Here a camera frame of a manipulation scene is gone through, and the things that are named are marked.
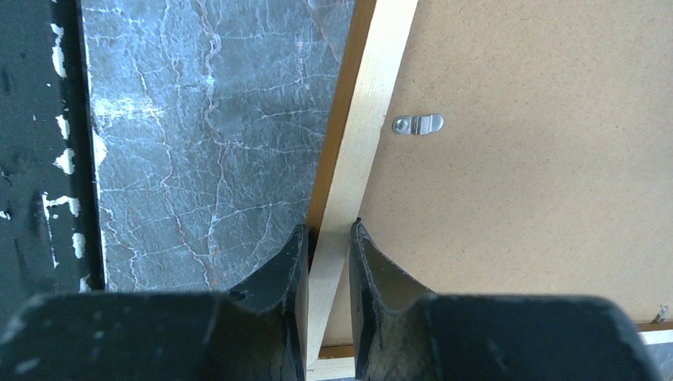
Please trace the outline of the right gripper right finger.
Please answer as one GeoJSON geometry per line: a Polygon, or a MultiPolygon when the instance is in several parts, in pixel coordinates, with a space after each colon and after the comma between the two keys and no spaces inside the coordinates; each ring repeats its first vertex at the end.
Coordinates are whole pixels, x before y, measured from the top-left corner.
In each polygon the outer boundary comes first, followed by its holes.
{"type": "Polygon", "coordinates": [[[351,228],[359,380],[657,380],[636,326],[582,295],[438,294],[351,228]]]}

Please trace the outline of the wooden picture frame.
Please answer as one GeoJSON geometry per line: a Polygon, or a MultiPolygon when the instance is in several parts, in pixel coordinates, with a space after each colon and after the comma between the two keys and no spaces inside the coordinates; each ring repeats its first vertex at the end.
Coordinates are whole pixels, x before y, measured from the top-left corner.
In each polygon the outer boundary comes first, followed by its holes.
{"type": "Polygon", "coordinates": [[[672,4],[358,1],[309,210],[309,380],[354,379],[360,218],[442,294],[585,294],[672,362],[672,4]]]}

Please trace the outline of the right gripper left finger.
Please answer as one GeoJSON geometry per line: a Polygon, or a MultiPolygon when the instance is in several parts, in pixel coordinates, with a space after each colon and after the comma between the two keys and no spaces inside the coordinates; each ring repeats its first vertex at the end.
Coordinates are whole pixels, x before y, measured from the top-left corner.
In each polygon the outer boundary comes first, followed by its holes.
{"type": "Polygon", "coordinates": [[[308,232],[227,291],[38,295],[1,336],[4,380],[303,380],[308,232]]]}

